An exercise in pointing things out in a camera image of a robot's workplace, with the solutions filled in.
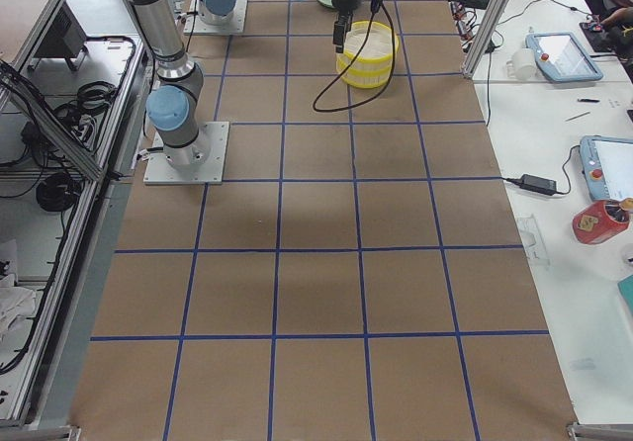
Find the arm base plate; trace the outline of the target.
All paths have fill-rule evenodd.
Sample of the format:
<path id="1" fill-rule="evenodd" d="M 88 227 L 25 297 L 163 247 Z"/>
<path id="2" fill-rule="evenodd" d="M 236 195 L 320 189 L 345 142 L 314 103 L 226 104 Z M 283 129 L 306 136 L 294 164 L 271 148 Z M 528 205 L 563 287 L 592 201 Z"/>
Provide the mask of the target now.
<path id="1" fill-rule="evenodd" d="M 245 26 L 247 0 L 236 0 L 225 16 L 212 14 L 202 0 L 192 0 L 183 32 L 194 36 L 241 35 Z"/>
<path id="2" fill-rule="evenodd" d="M 229 122 L 199 124 L 197 139 L 188 147 L 164 147 L 157 134 L 152 145 L 162 150 L 147 160 L 146 185 L 221 184 L 226 161 Z"/>

